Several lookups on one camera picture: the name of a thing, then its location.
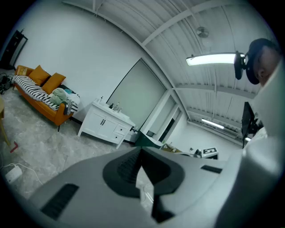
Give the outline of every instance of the corrugated metal ceiling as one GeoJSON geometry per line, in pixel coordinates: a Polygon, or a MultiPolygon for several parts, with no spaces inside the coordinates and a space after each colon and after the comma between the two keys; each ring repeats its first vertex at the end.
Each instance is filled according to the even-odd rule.
{"type": "Polygon", "coordinates": [[[191,121],[200,122],[200,110],[208,113],[208,119],[238,132],[244,102],[251,95],[237,96],[228,93],[192,88],[195,85],[216,86],[257,94],[260,86],[252,85],[245,73],[235,79],[232,65],[188,66],[186,58],[202,53],[243,52],[257,38],[274,39],[262,17],[245,1],[239,0],[72,0],[88,11],[115,21],[153,57],[169,81],[175,87],[191,85],[189,89],[176,90],[184,108],[191,108],[191,121]],[[212,46],[205,48],[196,29],[209,30],[212,46]]]}

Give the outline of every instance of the gray tile floor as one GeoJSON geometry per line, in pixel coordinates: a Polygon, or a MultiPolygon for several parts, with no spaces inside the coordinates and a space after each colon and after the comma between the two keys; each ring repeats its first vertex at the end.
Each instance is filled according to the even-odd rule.
{"type": "MultiPolygon", "coordinates": [[[[7,90],[2,98],[5,104],[3,124],[6,134],[10,142],[15,141],[19,148],[9,153],[11,149],[0,134],[0,152],[3,158],[0,166],[1,162],[4,166],[21,163],[34,169],[41,182],[45,183],[81,160],[117,151],[115,144],[88,134],[82,133],[78,137],[80,125],[74,121],[67,120],[58,132],[57,126],[34,109],[17,90],[7,90]]],[[[130,144],[123,142],[118,150],[129,147],[130,144]]],[[[20,168],[23,175],[12,187],[25,198],[29,198],[41,184],[31,170],[20,168]]],[[[5,175],[11,169],[12,167],[6,167],[1,172],[5,175]]],[[[143,191],[152,195],[153,186],[143,169],[138,174],[137,187],[141,189],[142,206],[150,213],[152,203],[143,191]]]]}

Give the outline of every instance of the green blanket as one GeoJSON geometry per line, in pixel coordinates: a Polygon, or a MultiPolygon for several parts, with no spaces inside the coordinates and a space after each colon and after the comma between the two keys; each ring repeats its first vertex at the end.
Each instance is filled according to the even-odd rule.
{"type": "Polygon", "coordinates": [[[50,102],[60,105],[62,102],[67,100],[65,91],[62,88],[56,88],[53,91],[53,96],[49,99],[50,102]]]}

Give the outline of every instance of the sofa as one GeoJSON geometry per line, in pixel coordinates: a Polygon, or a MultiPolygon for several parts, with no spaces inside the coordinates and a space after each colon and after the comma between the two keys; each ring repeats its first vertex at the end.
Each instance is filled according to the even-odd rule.
{"type": "MultiPolygon", "coordinates": [[[[15,70],[15,74],[17,74],[19,67],[25,67],[27,68],[26,76],[29,76],[29,74],[34,70],[32,68],[26,67],[26,66],[17,66],[15,70]]],[[[42,113],[46,118],[48,118],[50,121],[54,122],[58,126],[58,131],[60,129],[60,125],[66,121],[68,118],[70,118],[73,113],[70,113],[69,115],[64,115],[64,109],[65,105],[60,104],[57,111],[52,110],[50,107],[48,107],[46,104],[44,104],[41,101],[36,101],[32,98],[30,98],[19,86],[17,83],[14,83],[14,87],[18,89],[18,91],[21,93],[21,95],[40,113],[42,113]]]]}

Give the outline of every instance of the baseball cap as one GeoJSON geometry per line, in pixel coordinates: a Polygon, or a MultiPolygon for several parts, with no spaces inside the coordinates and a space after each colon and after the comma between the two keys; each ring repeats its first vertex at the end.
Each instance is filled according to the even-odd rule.
{"type": "Polygon", "coordinates": [[[261,51],[263,46],[275,47],[273,42],[271,42],[270,40],[260,38],[251,42],[251,44],[249,45],[249,50],[246,54],[248,57],[248,62],[246,64],[246,75],[249,81],[254,85],[257,85],[259,83],[259,80],[254,75],[253,61],[256,55],[261,51]]]}

